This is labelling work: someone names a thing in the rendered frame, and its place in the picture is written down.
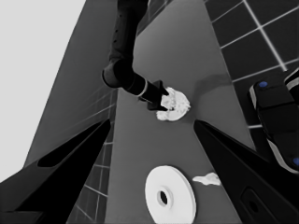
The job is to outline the larger white gear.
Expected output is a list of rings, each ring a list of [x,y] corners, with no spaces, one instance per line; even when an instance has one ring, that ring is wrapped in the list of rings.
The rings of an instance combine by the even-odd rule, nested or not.
[[[167,109],[174,108],[176,106],[175,95],[174,94],[163,95],[161,105]]]

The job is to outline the large thick white disc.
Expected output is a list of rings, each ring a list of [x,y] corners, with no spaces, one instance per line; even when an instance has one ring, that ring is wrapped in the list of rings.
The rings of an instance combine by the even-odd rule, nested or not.
[[[145,199],[155,224],[192,224],[196,201],[187,178],[172,166],[153,168],[146,179]]]

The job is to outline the small white T-shaped piece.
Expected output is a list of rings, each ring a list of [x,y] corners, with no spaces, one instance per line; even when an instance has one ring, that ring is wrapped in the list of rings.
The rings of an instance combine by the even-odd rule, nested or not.
[[[214,185],[214,186],[220,186],[221,180],[215,173],[209,173],[204,176],[195,176],[192,179],[194,182],[199,182],[205,186]]]

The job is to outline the dark robot body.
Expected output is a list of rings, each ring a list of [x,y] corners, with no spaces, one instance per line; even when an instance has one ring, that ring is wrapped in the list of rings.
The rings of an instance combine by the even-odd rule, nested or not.
[[[278,164],[299,175],[299,65],[264,77],[248,92]]]

